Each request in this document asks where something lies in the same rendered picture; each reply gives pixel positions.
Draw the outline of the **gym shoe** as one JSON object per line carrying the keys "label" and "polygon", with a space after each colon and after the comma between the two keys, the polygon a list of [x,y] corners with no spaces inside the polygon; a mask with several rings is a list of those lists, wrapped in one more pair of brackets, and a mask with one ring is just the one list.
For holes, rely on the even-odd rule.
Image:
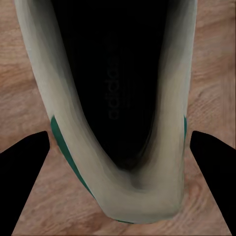
{"label": "gym shoe", "polygon": [[65,159],[108,217],[182,208],[198,0],[14,0]]}

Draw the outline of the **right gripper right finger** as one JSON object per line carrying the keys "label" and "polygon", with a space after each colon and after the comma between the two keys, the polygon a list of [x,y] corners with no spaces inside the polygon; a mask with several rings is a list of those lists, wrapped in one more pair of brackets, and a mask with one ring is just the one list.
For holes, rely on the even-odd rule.
{"label": "right gripper right finger", "polygon": [[236,149],[193,131],[190,149],[232,233],[236,236]]}

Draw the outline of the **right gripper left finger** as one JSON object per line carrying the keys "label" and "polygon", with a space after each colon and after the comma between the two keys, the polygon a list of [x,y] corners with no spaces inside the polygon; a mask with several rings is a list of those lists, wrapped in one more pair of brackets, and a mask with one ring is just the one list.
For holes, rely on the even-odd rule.
{"label": "right gripper left finger", "polygon": [[47,131],[0,154],[0,236],[11,236],[50,149]]}

